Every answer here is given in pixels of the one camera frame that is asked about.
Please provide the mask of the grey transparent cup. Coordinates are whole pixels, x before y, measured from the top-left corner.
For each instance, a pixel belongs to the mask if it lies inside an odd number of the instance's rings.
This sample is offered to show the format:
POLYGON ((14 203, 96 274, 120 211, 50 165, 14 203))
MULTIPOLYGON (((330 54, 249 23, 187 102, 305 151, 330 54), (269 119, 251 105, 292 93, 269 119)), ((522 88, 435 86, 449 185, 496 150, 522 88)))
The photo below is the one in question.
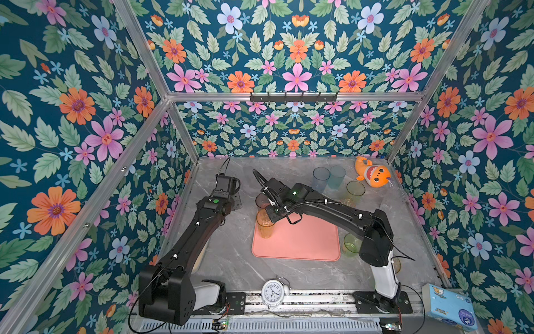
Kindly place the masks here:
POLYGON ((267 196, 265 196, 264 194, 260 193, 255 198, 255 204, 261 210, 261 209, 265 209, 268 206, 270 206, 271 202, 270 202, 270 200, 268 199, 267 196))

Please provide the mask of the yellow transparent cup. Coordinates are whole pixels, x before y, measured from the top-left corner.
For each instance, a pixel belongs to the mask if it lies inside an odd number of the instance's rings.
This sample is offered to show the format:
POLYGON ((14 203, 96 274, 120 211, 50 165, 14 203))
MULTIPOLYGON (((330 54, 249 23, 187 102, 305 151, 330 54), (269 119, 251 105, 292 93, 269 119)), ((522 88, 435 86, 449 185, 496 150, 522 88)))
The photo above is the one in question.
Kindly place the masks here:
POLYGON ((273 236, 275 224, 270 220, 265 209, 258 211, 256 216, 256 227, 261 238, 269 239, 273 236))

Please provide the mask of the blue transparent cup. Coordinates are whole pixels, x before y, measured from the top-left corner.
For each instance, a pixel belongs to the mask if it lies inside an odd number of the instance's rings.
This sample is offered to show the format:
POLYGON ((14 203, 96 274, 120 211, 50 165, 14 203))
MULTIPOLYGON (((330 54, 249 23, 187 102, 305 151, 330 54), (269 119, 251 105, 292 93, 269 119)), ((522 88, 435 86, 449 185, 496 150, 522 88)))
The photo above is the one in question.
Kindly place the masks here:
POLYGON ((318 193, 323 193, 330 178, 330 170, 326 167, 317 167, 312 174, 312 189, 318 193))

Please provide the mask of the green tall transparent cup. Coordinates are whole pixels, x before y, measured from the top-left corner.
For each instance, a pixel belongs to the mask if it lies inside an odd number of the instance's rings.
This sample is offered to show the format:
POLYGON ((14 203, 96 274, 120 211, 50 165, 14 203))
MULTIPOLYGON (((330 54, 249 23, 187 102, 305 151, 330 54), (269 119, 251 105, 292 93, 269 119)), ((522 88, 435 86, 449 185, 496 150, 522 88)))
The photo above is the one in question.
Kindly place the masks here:
POLYGON ((346 193, 343 196, 342 203, 349 207, 357 207, 366 193, 366 188, 360 181, 350 181, 346 185, 346 193))

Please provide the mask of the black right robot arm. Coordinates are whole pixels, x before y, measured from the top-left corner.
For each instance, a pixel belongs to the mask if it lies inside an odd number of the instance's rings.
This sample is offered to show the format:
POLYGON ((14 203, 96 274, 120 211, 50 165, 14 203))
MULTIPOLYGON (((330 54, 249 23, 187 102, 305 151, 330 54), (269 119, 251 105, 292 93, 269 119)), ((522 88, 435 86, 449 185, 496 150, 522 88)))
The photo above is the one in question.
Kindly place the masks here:
POLYGON ((302 183, 288 187, 275 178, 266 179, 256 169, 253 175, 269 200, 266 213, 274 224, 286 220, 296 225, 304 218, 315 217, 352 233, 362 241, 359 254, 371 267, 377 298, 393 301, 398 297, 399 281, 392 260, 394 234, 384 211, 349 207, 302 183))

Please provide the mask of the pink plastic tray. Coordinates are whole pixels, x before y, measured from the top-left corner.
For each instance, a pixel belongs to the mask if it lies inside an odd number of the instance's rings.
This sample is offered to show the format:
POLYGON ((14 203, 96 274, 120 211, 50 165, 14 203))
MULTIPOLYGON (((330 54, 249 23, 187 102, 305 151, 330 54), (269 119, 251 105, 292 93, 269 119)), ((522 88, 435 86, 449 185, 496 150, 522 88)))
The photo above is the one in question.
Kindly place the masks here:
POLYGON ((335 262, 341 257, 338 228, 307 215, 294 225, 285 218, 274 224, 257 224, 252 253, 278 260, 335 262))

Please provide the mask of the teal frosted cup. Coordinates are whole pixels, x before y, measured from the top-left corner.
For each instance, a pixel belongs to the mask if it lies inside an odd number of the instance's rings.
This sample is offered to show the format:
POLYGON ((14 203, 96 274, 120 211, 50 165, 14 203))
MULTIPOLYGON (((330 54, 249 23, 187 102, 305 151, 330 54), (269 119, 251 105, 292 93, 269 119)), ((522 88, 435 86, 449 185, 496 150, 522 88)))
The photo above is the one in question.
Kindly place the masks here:
POLYGON ((331 189, 337 190, 341 186, 346 176, 346 170, 342 166, 332 166, 330 168, 330 177, 328 179, 328 186, 331 189))

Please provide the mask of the green short cup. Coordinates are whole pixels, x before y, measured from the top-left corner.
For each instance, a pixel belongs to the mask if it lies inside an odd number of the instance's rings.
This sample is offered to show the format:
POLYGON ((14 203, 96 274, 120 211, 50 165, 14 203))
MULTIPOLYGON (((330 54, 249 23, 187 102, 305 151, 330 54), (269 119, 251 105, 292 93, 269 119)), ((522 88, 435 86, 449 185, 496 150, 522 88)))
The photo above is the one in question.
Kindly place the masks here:
POLYGON ((353 234, 346 234, 342 242, 342 253, 346 257, 355 257, 360 254, 362 240, 353 234))

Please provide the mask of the orange plush fish toy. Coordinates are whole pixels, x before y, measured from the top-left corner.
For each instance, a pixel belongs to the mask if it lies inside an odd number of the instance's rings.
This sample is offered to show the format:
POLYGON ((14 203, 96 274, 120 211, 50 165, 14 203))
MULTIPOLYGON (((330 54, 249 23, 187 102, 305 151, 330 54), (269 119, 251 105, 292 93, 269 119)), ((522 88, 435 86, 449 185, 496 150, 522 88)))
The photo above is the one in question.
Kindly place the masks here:
POLYGON ((381 188, 390 185, 392 174, 384 165, 376 165, 370 159, 358 156, 355 161, 357 181, 366 182, 373 188, 381 188))

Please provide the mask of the yellow short cup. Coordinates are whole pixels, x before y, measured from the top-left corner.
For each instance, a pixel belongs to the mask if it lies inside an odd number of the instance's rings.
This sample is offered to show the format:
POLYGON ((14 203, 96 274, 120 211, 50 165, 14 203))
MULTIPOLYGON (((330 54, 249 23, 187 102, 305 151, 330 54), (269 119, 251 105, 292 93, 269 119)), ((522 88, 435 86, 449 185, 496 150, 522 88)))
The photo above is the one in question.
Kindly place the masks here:
POLYGON ((392 258, 392 264, 395 271, 395 274, 398 274, 402 269, 402 262, 399 257, 392 258))

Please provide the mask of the blue tissue pack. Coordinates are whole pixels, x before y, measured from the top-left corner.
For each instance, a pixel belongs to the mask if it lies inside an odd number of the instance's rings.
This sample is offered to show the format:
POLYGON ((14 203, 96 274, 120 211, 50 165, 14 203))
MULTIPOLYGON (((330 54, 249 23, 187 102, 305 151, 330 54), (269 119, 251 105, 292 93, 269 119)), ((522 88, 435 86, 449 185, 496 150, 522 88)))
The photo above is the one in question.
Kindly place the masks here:
POLYGON ((469 297, 432 284, 424 285, 421 292, 425 316, 464 332, 478 330, 474 305, 469 297))

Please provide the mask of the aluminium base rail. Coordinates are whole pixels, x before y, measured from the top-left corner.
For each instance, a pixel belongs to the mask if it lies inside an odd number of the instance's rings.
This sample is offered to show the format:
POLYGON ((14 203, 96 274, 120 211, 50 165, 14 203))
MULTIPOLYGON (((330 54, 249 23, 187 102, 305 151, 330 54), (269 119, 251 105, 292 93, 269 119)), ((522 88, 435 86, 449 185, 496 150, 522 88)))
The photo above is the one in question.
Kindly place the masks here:
MULTIPOLYGON (((359 314, 355 307, 355 300, 352 296, 353 292, 361 292, 367 290, 298 290, 291 289, 290 295, 285 299, 281 306, 268 309, 261 300, 261 292, 259 290, 238 291, 246 293, 246 308, 244 315, 232 316, 252 316, 252 315, 279 315, 281 317, 289 317, 291 315, 316 315, 316 314, 331 314, 335 317, 393 317, 396 318, 401 313, 397 314, 359 314)), ((412 291, 410 288, 405 288, 402 292, 406 292, 413 308, 413 314, 404 314, 402 316, 421 317, 424 314, 424 305, 422 294, 420 291, 412 291)), ((184 309, 186 319, 189 321, 194 317, 223 317, 228 315, 212 315, 207 309, 207 306, 196 308, 192 310, 189 304, 186 304, 184 309)))

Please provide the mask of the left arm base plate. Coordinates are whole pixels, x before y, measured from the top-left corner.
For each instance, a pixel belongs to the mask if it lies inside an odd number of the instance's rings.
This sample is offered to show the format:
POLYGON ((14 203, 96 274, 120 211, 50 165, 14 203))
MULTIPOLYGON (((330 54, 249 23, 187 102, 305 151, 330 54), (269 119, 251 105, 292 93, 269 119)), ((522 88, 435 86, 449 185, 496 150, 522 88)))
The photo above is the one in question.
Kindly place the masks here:
POLYGON ((212 315, 244 315, 246 308, 246 293, 230 292, 220 295, 212 306, 207 306, 207 311, 212 315))

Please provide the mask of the black hook rail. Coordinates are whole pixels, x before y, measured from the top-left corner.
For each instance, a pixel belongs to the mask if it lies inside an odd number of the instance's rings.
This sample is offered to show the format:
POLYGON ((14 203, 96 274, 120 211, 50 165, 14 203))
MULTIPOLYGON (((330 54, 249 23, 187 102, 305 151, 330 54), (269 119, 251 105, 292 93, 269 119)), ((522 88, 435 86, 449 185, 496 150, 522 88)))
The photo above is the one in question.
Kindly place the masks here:
POLYGON ((319 103, 319 102, 336 102, 338 94, 330 93, 250 93, 249 99, 251 102, 273 102, 273 103, 287 103, 287 102, 304 102, 304 103, 319 103))

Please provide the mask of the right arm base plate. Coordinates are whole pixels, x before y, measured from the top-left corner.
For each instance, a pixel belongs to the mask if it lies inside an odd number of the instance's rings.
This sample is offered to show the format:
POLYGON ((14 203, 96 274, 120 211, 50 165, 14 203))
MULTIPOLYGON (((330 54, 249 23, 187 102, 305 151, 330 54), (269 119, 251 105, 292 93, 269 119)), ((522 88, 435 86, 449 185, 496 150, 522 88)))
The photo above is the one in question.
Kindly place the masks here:
POLYGON ((406 292, 399 292, 388 299, 375 292, 353 292, 355 307, 359 314, 413 314, 413 308, 406 292))

